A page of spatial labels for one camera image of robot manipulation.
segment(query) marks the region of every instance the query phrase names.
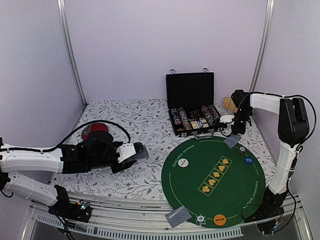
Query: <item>wooden block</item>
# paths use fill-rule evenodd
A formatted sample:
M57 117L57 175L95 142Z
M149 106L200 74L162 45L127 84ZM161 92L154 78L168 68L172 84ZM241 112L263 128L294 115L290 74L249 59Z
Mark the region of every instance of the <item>wooden block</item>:
M231 97L224 97L223 98L222 107L225 109L229 109L235 113L238 111L238 108L235 106L234 101L231 99Z

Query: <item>poker chip case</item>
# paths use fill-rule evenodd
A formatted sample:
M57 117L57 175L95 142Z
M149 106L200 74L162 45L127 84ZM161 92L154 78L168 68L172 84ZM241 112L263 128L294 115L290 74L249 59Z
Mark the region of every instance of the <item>poker chip case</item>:
M170 122L176 136L210 135L227 127L220 123L221 115L214 106L213 72L167 74L165 83Z

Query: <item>blue chip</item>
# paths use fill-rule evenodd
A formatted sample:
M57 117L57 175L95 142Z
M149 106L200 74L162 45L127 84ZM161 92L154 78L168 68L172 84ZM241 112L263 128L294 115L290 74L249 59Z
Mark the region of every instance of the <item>blue chip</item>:
M245 159L244 159L244 162L248 165L252 165L254 163L254 160L252 159L252 157L250 156L247 156Z

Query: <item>open case lid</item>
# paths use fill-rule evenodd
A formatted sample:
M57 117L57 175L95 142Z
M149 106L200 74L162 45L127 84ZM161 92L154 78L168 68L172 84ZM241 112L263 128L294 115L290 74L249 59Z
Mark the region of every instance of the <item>open case lid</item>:
M165 78L169 109L197 109L214 104L214 73L168 74Z

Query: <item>white wall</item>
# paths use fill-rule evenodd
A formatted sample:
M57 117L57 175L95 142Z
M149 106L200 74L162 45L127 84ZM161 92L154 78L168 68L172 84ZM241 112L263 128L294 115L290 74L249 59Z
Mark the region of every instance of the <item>white wall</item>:
M0 137L18 146L57 144L82 106L56 1L1 1ZM42 181L48 174L34 175ZM0 194L0 239L18 240L29 201Z
M320 2L275 1L269 41L257 90L284 95L301 94L320 117ZM308 109L310 128L313 113ZM274 156L279 154L278 118L255 112L255 119ZM320 239L320 127L304 144L291 188L298 192L314 239Z
M249 89L265 0L68 0L88 100L166 98L165 75L215 72L215 98Z

